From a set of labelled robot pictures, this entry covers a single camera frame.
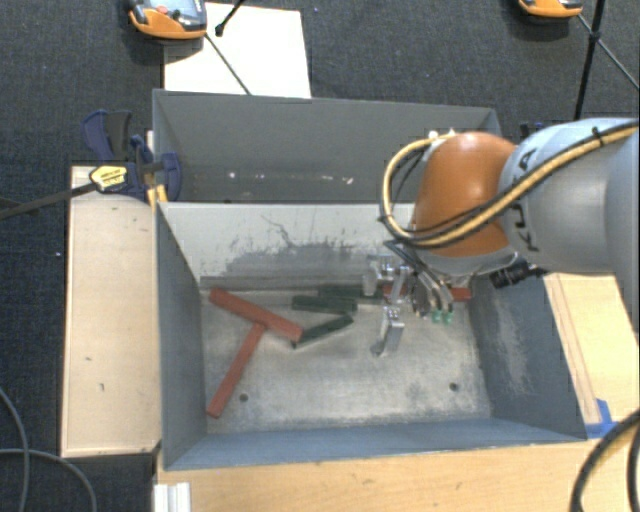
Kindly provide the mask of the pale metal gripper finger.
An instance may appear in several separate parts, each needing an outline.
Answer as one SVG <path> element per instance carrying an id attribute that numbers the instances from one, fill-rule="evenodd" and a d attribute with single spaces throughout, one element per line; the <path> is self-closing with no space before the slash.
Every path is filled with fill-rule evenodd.
<path id="1" fill-rule="evenodd" d="M 369 255 L 366 269 L 362 275 L 362 292 L 365 296 L 374 296 L 385 283 L 392 282 L 395 275 L 395 263 L 389 254 Z"/>
<path id="2" fill-rule="evenodd" d="M 378 336 L 371 347 L 372 354 L 381 357 L 395 352 L 399 347 L 404 328 L 400 309 L 395 306 L 385 306 Z"/>

